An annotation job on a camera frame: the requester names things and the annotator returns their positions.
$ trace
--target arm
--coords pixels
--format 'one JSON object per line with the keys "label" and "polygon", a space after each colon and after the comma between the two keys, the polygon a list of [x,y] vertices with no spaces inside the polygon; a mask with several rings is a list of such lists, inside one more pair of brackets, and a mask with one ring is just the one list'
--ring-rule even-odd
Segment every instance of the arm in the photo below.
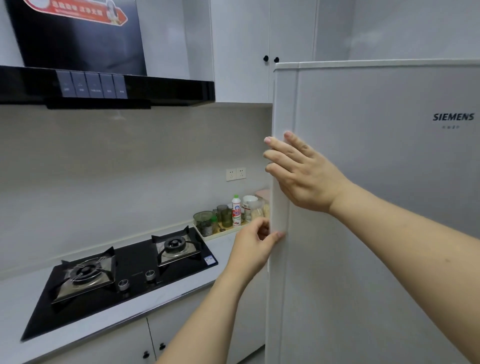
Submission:
{"label": "arm", "polygon": [[268,226],[268,219],[257,218],[237,233],[225,270],[157,364],[226,362],[240,297],[283,237],[282,233],[268,235]]}
{"label": "arm", "polygon": [[266,138],[267,172],[297,206],[327,212],[362,240],[436,326],[480,363],[480,241],[390,204],[350,182],[287,132]]}

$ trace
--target gas stove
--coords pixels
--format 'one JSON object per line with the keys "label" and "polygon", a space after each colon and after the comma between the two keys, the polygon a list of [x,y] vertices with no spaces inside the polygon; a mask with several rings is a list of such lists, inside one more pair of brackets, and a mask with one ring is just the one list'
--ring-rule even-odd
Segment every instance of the gas stove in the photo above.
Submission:
{"label": "gas stove", "polygon": [[22,341],[164,287],[218,264],[188,226],[143,242],[55,266]]}

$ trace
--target forearm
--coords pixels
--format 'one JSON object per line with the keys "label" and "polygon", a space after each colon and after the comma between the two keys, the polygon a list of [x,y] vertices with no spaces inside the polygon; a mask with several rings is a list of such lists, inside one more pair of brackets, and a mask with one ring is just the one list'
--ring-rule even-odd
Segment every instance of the forearm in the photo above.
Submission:
{"label": "forearm", "polygon": [[330,213],[380,258],[463,354],[480,363],[480,241],[355,185]]}
{"label": "forearm", "polygon": [[244,289],[239,278],[222,273],[157,364],[224,364]]}

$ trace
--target white bottle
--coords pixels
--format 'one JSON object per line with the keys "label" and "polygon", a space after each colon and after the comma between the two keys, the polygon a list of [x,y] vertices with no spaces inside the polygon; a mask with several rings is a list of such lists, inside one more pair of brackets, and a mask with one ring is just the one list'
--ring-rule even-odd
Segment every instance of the white bottle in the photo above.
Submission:
{"label": "white bottle", "polygon": [[233,226],[240,226],[241,225],[241,200],[239,196],[236,194],[233,196],[232,200],[232,217],[233,217]]}

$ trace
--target electrical outlet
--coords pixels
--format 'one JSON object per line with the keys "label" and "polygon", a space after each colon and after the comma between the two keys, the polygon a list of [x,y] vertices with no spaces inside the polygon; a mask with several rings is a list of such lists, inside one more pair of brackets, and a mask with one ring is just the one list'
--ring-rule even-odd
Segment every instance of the electrical outlet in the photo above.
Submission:
{"label": "electrical outlet", "polygon": [[233,181],[237,179],[237,170],[235,168],[227,170],[227,181]]}
{"label": "electrical outlet", "polygon": [[247,178],[247,169],[245,167],[237,168],[237,180]]}

